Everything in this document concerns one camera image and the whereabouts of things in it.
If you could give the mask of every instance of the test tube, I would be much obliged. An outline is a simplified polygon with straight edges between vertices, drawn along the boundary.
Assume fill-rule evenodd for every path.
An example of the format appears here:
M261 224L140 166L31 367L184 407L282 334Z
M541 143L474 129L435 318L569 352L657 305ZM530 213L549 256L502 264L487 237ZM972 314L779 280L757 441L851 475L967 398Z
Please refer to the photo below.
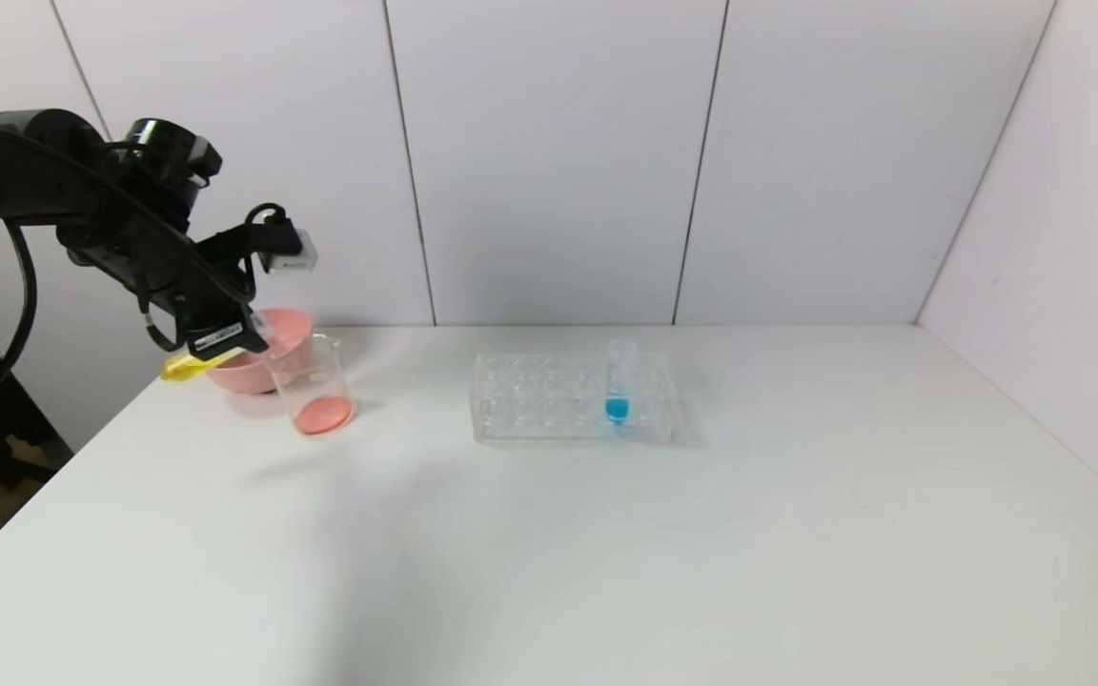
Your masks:
M604 413L609 421L625 424L629 416L629 394L638 364L638 346L632 340L618 338L609 341L609 387L604 401Z

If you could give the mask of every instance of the wall seam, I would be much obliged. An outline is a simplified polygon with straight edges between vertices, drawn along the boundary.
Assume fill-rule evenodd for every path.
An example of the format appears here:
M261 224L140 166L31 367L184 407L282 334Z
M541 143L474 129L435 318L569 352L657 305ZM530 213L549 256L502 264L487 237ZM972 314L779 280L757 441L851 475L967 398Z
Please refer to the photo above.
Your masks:
M675 280L675 303L672 304L672 326L681 312L681 291L684 288L684 265L688 262L690 238L693 236L693 213L697 210L697 188L702 185L702 161L705 159L706 136L710 135L710 114L714 113L714 91L719 86L719 63L722 61L722 42L727 36L727 13L731 11L731 0L722 4L722 25L719 26L719 48L714 55L714 76L710 77L710 101L705 108L705 126L702 126L702 148L697 151L697 175L693 178L693 200L690 202L690 221L684 226L684 251L681 254L681 273Z

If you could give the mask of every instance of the white table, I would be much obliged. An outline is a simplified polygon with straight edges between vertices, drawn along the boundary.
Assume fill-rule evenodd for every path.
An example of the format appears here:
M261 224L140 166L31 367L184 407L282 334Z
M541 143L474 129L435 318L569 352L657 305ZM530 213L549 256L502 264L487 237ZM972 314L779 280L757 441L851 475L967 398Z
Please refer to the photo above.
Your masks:
M1098 479L912 327L344 329L361 414L154 383L0 533L0 685L1098 685ZM479 351L665 351L685 446L472 442Z

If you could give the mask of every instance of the pink liquid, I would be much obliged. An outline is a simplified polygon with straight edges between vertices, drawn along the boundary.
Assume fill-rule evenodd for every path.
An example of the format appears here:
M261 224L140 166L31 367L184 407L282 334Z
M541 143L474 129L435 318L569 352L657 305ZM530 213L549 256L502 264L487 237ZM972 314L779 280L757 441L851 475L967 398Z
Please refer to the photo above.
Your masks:
M307 403L295 414L295 429L307 435L336 429L354 416L354 403L340 395L324 395Z

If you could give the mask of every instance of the black cable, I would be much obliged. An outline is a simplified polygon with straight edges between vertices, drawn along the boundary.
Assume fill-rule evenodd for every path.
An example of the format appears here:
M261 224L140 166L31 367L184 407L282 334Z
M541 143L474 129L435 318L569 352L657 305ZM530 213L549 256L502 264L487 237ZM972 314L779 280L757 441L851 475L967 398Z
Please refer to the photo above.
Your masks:
M266 212L266 210L270 210L270 212L274 213L274 216L278 216L280 221L287 218L287 209L282 205L278 203L261 203L260 205L257 205L248 211L248 216L244 217L244 223L253 223L257 215Z
M171 304L173 305L171 308L176 310L175 313L171 313L171 316L176 318L176 340L169 340L152 318L152 286L147 282L147 271L143 269L143 265L138 260L131 260L130 265L131 269L134 270L134 295L138 299L138 312L143 313L143 320L147 323L147 334L156 346L165 352L175 352L183 348L184 313L180 310L179 301L173 301Z
M23 346L27 342L27 335L32 334L32 322L36 318L36 269L32 263L32 254L27 252L27 243L23 238L23 232L19 230L19 224L14 221L4 221L8 225L8 235L11 237L11 246L16 250L19 270L23 277L23 313L19 314L19 325L11 338L8 352L3 356L0 364L0 385L11 373L11 368L19 360L23 352Z
M180 235L175 228L171 228L171 226L169 226L169 223L158 217L156 213L152 212L152 209L143 204L143 201L135 199L134 195L130 194L130 192L123 191L121 187L117 187L117 184L110 182L109 179L103 178L103 176L97 173L96 170L87 168L86 165L82 165L79 161L70 159L69 156L58 153L57 150L49 148L47 145L43 143L38 143L34 139L26 138L23 135L12 134L10 131L0 130L0 140L8 140L9 143L22 145L22 147L30 148L30 150L46 156L48 157L48 159L56 160L57 162L66 165L67 169L74 170L75 173L82 176L82 178L87 179L87 181L91 181L92 183L103 188L108 188L108 190L114 192L114 194L116 194L119 199L125 200L127 204L133 206L136 213L143 214L143 216L147 217L148 221L152 221L157 226L160 226L164 229L166 229L160 232L160 235L164 235L165 238L173 241L179 241L180 247L182 248L188 247L184 236ZM236 303L248 304L249 301L253 301L253 296L256 295L255 292L240 291L238 290L238 288L231 285L231 283L228 283L222 277L222 274L215 271L214 268L210 265L210 262L208 262L202 256L200 256L197 250L188 250L186 252L186 259L189 262L191 262L192 266L194 266L194 269L204 274L205 278L209 278L211 283L214 284L214 286L219 288L220 291L223 291L228 299L235 300Z

